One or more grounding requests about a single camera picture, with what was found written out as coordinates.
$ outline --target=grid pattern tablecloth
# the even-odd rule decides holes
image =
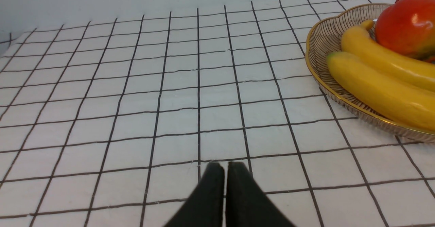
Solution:
[[[317,21],[394,1],[269,0],[26,32],[0,59],[0,226],[162,226],[210,161],[244,162],[300,227],[435,226],[435,147],[356,119],[304,61]]]

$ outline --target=banana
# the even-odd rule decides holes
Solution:
[[[391,77],[435,92],[435,65],[393,52],[370,38],[373,21],[353,26],[342,36],[342,51],[357,55],[367,65]]]
[[[327,63],[332,77],[348,92],[389,118],[435,132],[435,93],[382,74],[347,52],[333,52]]]

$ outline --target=red mango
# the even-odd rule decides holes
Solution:
[[[411,58],[435,57],[435,0],[397,0],[376,22],[376,41]]]

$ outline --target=woven basket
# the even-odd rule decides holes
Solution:
[[[329,73],[326,56],[331,52],[341,50],[340,40],[344,31],[365,20],[377,19],[388,6],[390,4],[364,4],[349,9],[337,17],[318,22],[312,27],[307,37],[307,66],[320,89],[360,119],[401,137],[422,142],[435,142],[435,131],[424,131],[387,119],[343,89]],[[370,34],[374,37],[373,29],[370,30]]]

